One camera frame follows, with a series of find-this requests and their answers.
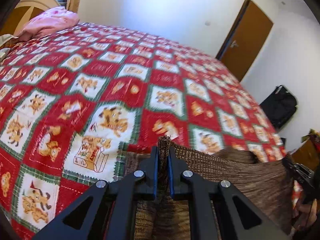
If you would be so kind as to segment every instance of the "brown wooden door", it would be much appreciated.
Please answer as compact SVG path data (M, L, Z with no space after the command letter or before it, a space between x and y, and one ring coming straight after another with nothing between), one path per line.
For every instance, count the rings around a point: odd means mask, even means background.
M242 80L258 55L272 26L273 23L268 16L252 1L249 1L220 59L239 81Z

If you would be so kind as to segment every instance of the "black bag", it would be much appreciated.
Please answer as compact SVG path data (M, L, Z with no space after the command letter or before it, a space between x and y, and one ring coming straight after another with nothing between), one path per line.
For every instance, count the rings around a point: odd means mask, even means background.
M279 130L297 111L297 99L284 85L276 87L260 107L272 123Z

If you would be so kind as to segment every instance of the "silver bolt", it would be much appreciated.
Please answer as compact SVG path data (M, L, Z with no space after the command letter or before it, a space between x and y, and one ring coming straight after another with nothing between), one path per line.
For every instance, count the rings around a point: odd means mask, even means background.
M183 176L185 176L185 177L191 177L191 176L193 175L193 172L186 170L186 171L184 171L182 174L183 174Z
M140 178L140 177L143 176L144 172L138 170L138 171L135 171L133 174L134 174L134 176L136 176L137 178Z
M220 184L221 184L221 186L223 186L223 187L230 187L230 185L231 185L230 181L228 181L228 180L226 180L226 179L222 180L222 181L220 182Z
M106 182L104 180L98 180L96 183L96 187L105 187L106 186Z

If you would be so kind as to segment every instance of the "door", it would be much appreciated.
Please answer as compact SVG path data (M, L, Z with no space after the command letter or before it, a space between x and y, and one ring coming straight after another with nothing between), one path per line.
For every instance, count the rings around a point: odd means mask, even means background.
M271 28L272 21L251 0L245 0L227 39L217 54L240 81L258 55Z

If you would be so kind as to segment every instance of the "headboard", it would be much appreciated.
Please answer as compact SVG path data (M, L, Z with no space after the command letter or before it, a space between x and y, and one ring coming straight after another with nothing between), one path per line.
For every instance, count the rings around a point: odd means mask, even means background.
M57 6L60 6L57 0L20 0L0 30L0 36L17 34L30 19Z

